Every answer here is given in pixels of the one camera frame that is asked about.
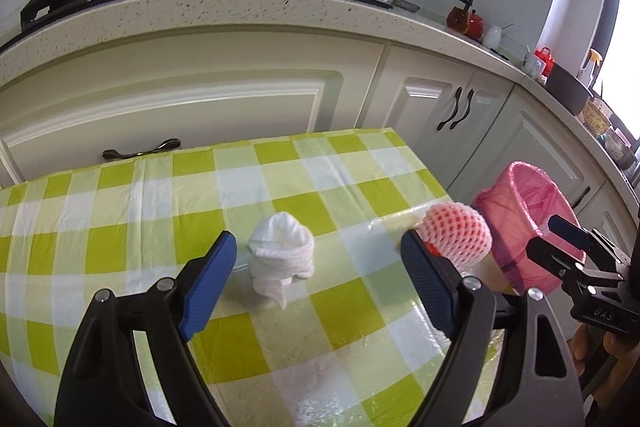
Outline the person's right hand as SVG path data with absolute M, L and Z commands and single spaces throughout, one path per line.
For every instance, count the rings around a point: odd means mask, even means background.
M 587 426 L 639 425 L 639 341 L 586 324 L 568 342 L 585 395 L 592 396 Z

